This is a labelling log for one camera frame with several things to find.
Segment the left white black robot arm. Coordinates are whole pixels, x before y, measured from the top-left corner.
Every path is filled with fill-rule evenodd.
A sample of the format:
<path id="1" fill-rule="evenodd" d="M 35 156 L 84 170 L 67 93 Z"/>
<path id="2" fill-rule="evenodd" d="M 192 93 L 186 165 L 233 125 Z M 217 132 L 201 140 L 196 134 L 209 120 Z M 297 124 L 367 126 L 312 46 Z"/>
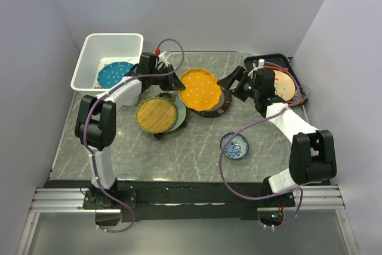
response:
<path id="1" fill-rule="evenodd" d="M 117 132 L 117 111 L 122 106 L 137 104 L 140 94 L 153 85 L 163 91 L 185 88 L 176 75 L 176 69 L 168 63 L 170 55 L 169 51 L 161 50 L 143 52 L 139 62 L 120 78 L 115 74 L 109 75 L 110 89 L 96 96 L 81 98 L 75 136 L 90 160 L 92 179 L 90 191 L 85 196 L 89 202 L 104 208 L 124 205 L 118 197 L 110 151 Z"/>

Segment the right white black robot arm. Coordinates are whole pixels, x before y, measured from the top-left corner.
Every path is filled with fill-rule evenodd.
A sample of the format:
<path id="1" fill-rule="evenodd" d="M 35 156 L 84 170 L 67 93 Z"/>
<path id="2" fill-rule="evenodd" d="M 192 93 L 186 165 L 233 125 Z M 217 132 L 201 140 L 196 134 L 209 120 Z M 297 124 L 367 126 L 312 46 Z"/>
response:
<path id="1" fill-rule="evenodd" d="M 291 142 L 288 168 L 266 178 L 260 196 L 243 195 L 223 180 L 229 191 L 243 199 L 262 200 L 268 206 L 275 206 L 283 194 L 337 175 L 332 133 L 308 124 L 292 110 L 291 104 L 276 95 L 273 70 L 258 68 L 254 77 L 250 77 L 242 66 L 238 66 L 217 84 L 239 100 L 253 99 L 256 111 L 262 116 L 256 123 L 271 122 Z"/>

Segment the dark brown patterned plate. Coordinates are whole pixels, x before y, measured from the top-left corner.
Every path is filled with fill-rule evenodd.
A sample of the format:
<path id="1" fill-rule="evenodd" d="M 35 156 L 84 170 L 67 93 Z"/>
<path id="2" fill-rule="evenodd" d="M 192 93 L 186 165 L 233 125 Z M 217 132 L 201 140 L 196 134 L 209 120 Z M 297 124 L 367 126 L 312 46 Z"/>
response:
<path id="1" fill-rule="evenodd" d="M 231 103 L 232 103 L 232 94 L 230 93 L 230 91 L 227 91 L 224 88 L 221 88 L 221 96 L 220 96 L 219 103 L 217 105 L 215 105 L 210 110 L 203 110 L 199 112 L 192 109 L 192 112 L 204 118 L 216 118 L 224 114 L 229 109 Z"/>

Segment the yellow dotted scalloped plate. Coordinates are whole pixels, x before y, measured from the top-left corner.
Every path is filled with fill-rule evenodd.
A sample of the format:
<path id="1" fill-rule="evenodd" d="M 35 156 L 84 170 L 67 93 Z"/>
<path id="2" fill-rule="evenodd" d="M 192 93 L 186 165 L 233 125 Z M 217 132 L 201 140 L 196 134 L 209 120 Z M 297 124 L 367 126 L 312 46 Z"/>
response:
<path id="1" fill-rule="evenodd" d="M 180 81 L 186 88 L 180 90 L 178 96 L 189 109 L 202 112 L 219 103 L 222 91 L 211 72 L 202 68 L 189 69 L 181 75 Z"/>

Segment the teal dotted scalloped plate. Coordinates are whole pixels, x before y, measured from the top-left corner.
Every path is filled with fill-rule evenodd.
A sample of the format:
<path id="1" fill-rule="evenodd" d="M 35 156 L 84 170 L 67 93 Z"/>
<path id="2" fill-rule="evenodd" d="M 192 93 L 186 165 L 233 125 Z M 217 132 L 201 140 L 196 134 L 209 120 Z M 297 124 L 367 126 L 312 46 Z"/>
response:
<path id="1" fill-rule="evenodd" d="M 97 75 L 100 88 L 110 89 L 118 84 L 134 65 L 129 62 L 113 62 L 105 65 Z"/>

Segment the woven bamboo plate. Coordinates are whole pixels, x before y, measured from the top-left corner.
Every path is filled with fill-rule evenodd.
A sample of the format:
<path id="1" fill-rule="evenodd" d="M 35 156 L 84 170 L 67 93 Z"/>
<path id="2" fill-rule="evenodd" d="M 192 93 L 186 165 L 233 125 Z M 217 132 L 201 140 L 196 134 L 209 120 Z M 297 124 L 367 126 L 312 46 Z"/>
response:
<path id="1" fill-rule="evenodd" d="M 177 119 L 175 104 L 163 97 L 151 97 L 142 101 L 135 112 L 137 125 L 151 134 L 168 131 Z"/>

